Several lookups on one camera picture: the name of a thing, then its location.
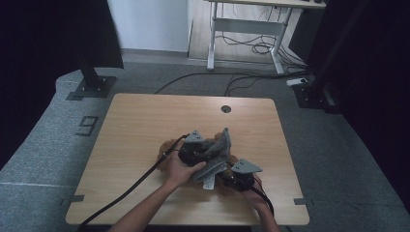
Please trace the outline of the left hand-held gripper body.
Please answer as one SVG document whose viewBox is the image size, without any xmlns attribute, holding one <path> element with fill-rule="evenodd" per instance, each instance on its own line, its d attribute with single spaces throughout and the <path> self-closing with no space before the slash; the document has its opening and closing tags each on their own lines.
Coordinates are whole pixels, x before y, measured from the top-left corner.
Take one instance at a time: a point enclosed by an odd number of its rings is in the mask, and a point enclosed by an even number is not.
<svg viewBox="0 0 410 232">
<path fill-rule="evenodd" d="M 186 137 L 178 156 L 183 163 L 189 166 L 208 161 L 211 158 L 205 147 L 205 139 L 197 130 Z"/>
</svg>

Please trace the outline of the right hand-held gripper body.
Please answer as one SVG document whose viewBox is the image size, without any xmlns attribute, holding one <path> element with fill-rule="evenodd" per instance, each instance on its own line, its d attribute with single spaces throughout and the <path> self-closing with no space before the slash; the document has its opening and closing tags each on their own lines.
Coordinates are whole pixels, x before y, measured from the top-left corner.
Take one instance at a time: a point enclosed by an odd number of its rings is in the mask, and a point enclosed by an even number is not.
<svg viewBox="0 0 410 232">
<path fill-rule="evenodd" d="M 239 159 L 235 163 L 228 163 L 226 169 L 221 172 L 232 179 L 230 188 L 237 191 L 245 191 L 250 189 L 254 185 L 253 174 L 261 172 L 262 168 L 247 161 L 245 159 Z"/>
</svg>

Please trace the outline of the grey cloth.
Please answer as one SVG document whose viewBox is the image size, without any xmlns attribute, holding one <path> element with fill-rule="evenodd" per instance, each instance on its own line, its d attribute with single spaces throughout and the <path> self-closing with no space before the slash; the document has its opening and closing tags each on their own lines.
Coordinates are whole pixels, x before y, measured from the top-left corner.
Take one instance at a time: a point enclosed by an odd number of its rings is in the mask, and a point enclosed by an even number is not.
<svg viewBox="0 0 410 232">
<path fill-rule="evenodd" d="M 217 133 L 214 139 L 206 139 L 204 146 L 205 154 L 211 157 L 202 169 L 191 176 L 195 183 L 205 182 L 226 169 L 231 147 L 229 129 L 225 128 L 222 132 Z"/>
</svg>

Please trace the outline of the brown teddy bear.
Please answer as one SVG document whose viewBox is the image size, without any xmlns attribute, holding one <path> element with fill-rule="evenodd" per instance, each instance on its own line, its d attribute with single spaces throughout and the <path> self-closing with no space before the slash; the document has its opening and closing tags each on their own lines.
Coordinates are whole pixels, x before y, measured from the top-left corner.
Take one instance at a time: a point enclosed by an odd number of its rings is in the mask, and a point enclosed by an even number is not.
<svg viewBox="0 0 410 232">
<path fill-rule="evenodd" d="M 183 143 L 184 142 L 178 139 L 171 139 L 171 140 L 167 140 L 163 142 L 162 145 L 160 146 L 160 152 L 159 152 L 158 158 L 160 158 L 164 153 L 168 151 L 174 151 L 179 145 L 183 145 Z M 238 159 L 230 153 L 230 158 L 229 158 L 229 161 L 226 163 L 226 166 L 230 162 L 235 163 L 237 161 Z M 209 189 L 209 190 L 215 189 L 217 193 L 222 196 L 232 195 L 234 192 L 233 188 L 219 187 L 217 185 L 216 175 L 202 183 L 195 183 L 190 178 L 189 186 L 194 187 L 196 189 L 200 189 L 200 188 Z"/>
</svg>

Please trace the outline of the person's right hand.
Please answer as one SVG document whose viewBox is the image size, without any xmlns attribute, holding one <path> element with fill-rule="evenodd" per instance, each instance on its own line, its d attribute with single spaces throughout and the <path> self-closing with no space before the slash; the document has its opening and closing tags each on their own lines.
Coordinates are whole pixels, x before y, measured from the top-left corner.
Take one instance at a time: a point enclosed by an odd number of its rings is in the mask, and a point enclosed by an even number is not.
<svg viewBox="0 0 410 232">
<path fill-rule="evenodd" d="M 255 180 L 253 187 L 259 190 L 260 192 L 262 192 L 263 189 L 262 189 L 262 182 L 260 178 L 256 174 L 254 174 L 253 177 Z M 242 192 L 242 195 L 257 213 L 268 212 L 270 210 L 265 200 L 253 190 L 251 189 L 245 190 Z"/>
</svg>

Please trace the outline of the person's left hand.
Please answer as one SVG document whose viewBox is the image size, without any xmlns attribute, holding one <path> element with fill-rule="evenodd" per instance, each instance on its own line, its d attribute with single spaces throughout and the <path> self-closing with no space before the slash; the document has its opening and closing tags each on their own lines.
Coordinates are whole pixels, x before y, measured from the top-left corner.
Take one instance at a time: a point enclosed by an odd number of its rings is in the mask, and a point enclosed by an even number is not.
<svg viewBox="0 0 410 232">
<path fill-rule="evenodd" d="M 176 189 L 182 186 L 195 172 L 201 170 L 206 165 L 205 161 L 194 166 L 186 165 L 180 160 L 178 154 L 178 151 L 171 152 L 165 169 L 167 178 L 164 185 L 169 189 Z"/>
</svg>

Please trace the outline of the grey tape floor mark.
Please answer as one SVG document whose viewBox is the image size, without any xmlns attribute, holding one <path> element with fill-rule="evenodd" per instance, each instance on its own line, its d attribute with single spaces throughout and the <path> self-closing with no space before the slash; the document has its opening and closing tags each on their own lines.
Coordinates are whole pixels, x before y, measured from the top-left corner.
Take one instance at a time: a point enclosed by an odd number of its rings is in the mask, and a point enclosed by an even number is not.
<svg viewBox="0 0 410 232">
<path fill-rule="evenodd" d="M 90 136 L 97 122 L 98 122 L 97 116 L 84 116 L 75 134 L 78 136 Z"/>
</svg>

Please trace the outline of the white power strip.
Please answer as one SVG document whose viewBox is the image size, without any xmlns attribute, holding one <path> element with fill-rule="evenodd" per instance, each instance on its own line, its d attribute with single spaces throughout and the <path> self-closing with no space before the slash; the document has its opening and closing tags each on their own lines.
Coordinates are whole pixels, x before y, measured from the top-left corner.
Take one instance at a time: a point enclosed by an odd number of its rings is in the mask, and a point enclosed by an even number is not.
<svg viewBox="0 0 410 232">
<path fill-rule="evenodd" d="M 294 79 L 289 79 L 286 81 L 287 86 L 294 86 L 294 85 L 299 85 L 299 84 L 306 84 L 308 83 L 308 80 L 306 78 L 294 78 Z"/>
</svg>

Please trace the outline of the black stand with dark base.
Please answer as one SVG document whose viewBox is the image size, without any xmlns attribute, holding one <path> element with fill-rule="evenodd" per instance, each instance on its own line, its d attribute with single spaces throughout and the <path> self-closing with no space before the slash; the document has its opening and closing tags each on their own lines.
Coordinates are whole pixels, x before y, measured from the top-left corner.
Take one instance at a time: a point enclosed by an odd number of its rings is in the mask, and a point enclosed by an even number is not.
<svg viewBox="0 0 410 232">
<path fill-rule="evenodd" d="M 313 80 L 292 88 L 301 108 L 323 109 L 338 114 L 337 88 L 332 84 L 342 50 L 369 0 L 323 0 L 316 36 L 307 57 Z"/>
</svg>

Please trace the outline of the black curtain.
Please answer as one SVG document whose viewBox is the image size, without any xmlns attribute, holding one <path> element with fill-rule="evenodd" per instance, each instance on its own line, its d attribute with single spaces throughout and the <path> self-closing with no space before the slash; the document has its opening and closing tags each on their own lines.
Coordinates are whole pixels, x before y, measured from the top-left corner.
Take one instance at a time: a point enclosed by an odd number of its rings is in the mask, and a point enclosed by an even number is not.
<svg viewBox="0 0 410 232">
<path fill-rule="evenodd" d="M 289 44 L 307 64 L 323 10 L 303 10 Z M 410 213 L 410 0 L 368 1 L 332 84 L 339 113 Z"/>
<path fill-rule="evenodd" d="M 107 0 L 0 0 L 0 169 L 83 64 L 124 67 Z"/>
</svg>

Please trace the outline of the black stand with base plate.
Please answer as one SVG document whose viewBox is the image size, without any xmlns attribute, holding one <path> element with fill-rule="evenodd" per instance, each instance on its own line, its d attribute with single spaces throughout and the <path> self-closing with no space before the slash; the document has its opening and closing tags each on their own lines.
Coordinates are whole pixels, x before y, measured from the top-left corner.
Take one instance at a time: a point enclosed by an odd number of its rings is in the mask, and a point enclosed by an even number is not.
<svg viewBox="0 0 410 232">
<path fill-rule="evenodd" d="M 83 79 L 77 88 L 68 94 L 67 101 L 82 101 L 84 98 L 105 99 L 116 82 L 115 76 L 98 75 L 83 56 L 76 59 Z"/>
</svg>

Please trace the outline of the white desk frame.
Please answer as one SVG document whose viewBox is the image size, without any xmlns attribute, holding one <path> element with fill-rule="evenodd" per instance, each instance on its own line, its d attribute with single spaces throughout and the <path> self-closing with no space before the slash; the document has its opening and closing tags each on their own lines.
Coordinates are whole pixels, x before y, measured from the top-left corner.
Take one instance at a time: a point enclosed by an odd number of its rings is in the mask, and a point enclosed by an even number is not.
<svg viewBox="0 0 410 232">
<path fill-rule="evenodd" d="M 326 8 L 323 0 L 206 0 L 214 5 L 211 16 L 211 36 L 208 47 L 207 70 L 212 71 L 215 67 L 215 38 L 217 32 L 260 34 L 276 37 L 274 48 L 270 51 L 276 72 L 284 74 L 282 64 L 278 55 L 279 48 L 282 44 L 290 16 L 294 9 L 319 9 Z M 241 4 L 256 6 L 282 7 L 287 9 L 285 18 L 280 22 L 234 19 L 218 17 L 219 4 Z"/>
</svg>

